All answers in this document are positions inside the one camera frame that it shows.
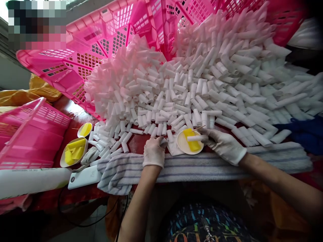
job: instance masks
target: white power bank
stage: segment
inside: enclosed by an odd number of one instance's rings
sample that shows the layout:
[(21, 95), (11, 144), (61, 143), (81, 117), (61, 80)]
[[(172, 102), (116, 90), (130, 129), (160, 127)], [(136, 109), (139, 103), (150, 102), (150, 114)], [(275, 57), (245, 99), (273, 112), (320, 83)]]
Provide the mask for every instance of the white power bank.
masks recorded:
[(93, 183), (98, 183), (101, 180), (101, 177), (102, 173), (98, 171), (97, 166), (90, 166), (81, 172), (72, 173), (67, 188), (71, 190)]

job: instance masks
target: cable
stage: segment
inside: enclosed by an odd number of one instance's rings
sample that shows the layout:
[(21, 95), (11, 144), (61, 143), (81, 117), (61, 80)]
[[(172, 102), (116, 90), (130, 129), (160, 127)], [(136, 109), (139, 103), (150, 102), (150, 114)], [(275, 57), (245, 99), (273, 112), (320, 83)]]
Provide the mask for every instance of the cable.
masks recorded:
[(128, 195), (127, 195), (127, 202), (126, 202), (126, 204), (125, 204), (124, 211), (123, 211), (122, 216), (121, 216), (121, 221), (120, 221), (120, 225), (119, 225), (119, 229), (118, 229), (118, 234), (117, 234), (117, 238), (115, 239), (115, 242), (118, 242), (118, 239), (119, 239), (119, 233), (120, 233), (120, 229), (121, 229), (121, 223), (122, 223), (122, 220), (123, 220), (123, 217), (124, 217), (125, 211), (126, 211), (126, 209), (127, 209), (127, 206), (128, 206)]
[(117, 204), (117, 202), (119, 201), (119, 197), (118, 197), (118, 199), (117, 199), (117, 201), (115, 202), (115, 204), (113, 205), (113, 208), (109, 211), (109, 212), (107, 212), (102, 218), (100, 218), (98, 221), (95, 221), (94, 223), (91, 223), (91, 224), (89, 224), (89, 225), (78, 225), (78, 224), (76, 224), (76, 223), (74, 223), (73, 221), (71, 221), (71, 220), (69, 220), (66, 216), (65, 216), (65, 214), (61, 211), (61, 203), (60, 203), (60, 200), (61, 200), (61, 195), (62, 195), (62, 193), (63, 193), (63, 190), (64, 190), (64, 188), (65, 187), (63, 187), (62, 188), (62, 190), (60, 191), (60, 194), (58, 195), (58, 200), (57, 200), (57, 210), (58, 210), (58, 213), (63, 217), (63, 218), (65, 218), (66, 220), (67, 220), (67, 222), (69, 222), (70, 224), (72, 224), (72, 225), (74, 225), (74, 226), (76, 226), (76, 227), (80, 227), (80, 228), (86, 228), (86, 227), (90, 227), (90, 226), (92, 226), (92, 225), (94, 225), (94, 224), (96, 224), (96, 223), (98, 223), (98, 222), (100, 222), (102, 219), (104, 219), (109, 213), (111, 213), (112, 211), (113, 211), (113, 209), (114, 209), (114, 207), (116, 206), (116, 204)]

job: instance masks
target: plastic basket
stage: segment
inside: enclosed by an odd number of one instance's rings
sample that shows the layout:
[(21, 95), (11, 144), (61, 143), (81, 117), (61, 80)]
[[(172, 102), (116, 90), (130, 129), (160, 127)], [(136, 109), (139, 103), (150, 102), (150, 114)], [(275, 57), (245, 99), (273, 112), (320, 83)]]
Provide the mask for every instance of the plastic basket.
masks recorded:
[(45, 101), (0, 115), (0, 169), (52, 167), (71, 119)]
[[(87, 112), (101, 120), (85, 101), (86, 77), (103, 58), (128, 45), (134, 34), (145, 36), (150, 47), (169, 60), (179, 26), (202, 23), (218, 9), (228, 17), (244, 7), (256, 10), (264, 0), (116, 0), (66, 26), (66, 50), (20, 50), (20, 63)], [(304, 10), (292, 0), (271, 0), (267, 21), (277, 24), (274, 37), (286, 45), (304, 18)]]

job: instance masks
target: blue cloth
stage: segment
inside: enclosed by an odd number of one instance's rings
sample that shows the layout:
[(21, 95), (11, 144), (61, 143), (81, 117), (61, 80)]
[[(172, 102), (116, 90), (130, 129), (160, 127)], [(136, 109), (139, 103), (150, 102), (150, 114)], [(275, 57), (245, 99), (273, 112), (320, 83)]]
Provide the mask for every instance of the blue cloth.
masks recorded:
[(314, 155), (323, 155), (323, 118), (299, 121), (292, 118), (289, 124), (276, 124), (279, 130), (292, 131), (290, 137), (294, 142), (301, 144), (307, 152)]

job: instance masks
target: white glove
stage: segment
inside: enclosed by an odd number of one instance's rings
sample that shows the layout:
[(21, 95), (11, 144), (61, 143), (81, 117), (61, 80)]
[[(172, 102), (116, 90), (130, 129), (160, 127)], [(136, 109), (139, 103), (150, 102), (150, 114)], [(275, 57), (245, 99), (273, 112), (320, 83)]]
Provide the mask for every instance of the white glove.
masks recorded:
[(144, 147), (144, 162), (142, 166), (156, 165), (164, 168), (165, 162), (165, 148), (160, 147), (160, 142), (163, 139), (162, 136), (150, 138), (147, 140)]
[(215, 129), (201, 128), (199, 130), (202, 134), (210, 136), (215, 141), (203, 140), (202, 142), (231, 165), (238, 166), (238, 163), (247, 153), (247, 148), (243, 147), (230, 134), (223, 133)]

